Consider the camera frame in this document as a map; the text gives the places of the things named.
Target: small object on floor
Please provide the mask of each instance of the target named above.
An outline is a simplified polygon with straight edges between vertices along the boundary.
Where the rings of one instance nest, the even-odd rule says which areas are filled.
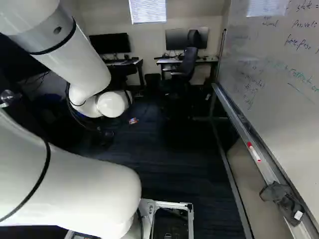
[[[135,123],[138,123],[139,120],[137,118],[132,118],[129,120],[129,124],[135,124]]]

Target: window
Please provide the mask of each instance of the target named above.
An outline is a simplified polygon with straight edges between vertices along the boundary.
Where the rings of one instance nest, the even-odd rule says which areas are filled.
[[[129,0],[132,24],[166,22],[166,0]]]
[[[287,0],[250,0],[247,16],[284,15]]]

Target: wall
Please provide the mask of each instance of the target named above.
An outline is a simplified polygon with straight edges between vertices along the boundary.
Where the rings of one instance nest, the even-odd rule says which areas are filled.
[[[167,23],[132,25],[128,0],[79,0],[78,5],[83,20],[80,26],[86,35],[128,33],[130,56],[144,59],[144,74],[160,73],[154,57],[166,52],[165,29],[207,26],[208,46],[199,55],[218,53],[223,6],[223,0],[167,0]],[[201,84],[208,76],[209,67],[199,66],[191,82]],[[139,84],[137,74],[129,76],[128,83]]]

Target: robotic arm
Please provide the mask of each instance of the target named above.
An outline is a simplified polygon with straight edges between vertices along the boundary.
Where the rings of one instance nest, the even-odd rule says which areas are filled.
[[[59,0],[2,1],[0,32],[69,82],[70,103],[83,115],[114,118],[129,107],[130,93],[99,94],[111,74]]]
[[[2,0],[0,32],[70,83],[74,109],[117,117],[125,92],[99,94],[111,75],[59,0]],[[80,157],[26,131],[0,109],[0,226],[58,225],[119,239],[141,198],[131,169]]]

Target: office chair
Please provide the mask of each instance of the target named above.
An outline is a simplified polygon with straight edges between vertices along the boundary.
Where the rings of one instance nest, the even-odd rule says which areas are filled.
[[[161,81],[159,84],[162,92],[163,108],[169,118],[188,118],[191,101],[189,99],[190,83],[195,69],[198,49],[188,47],[182,63],[176,69],[163,69],[169,71],[172,78]]]

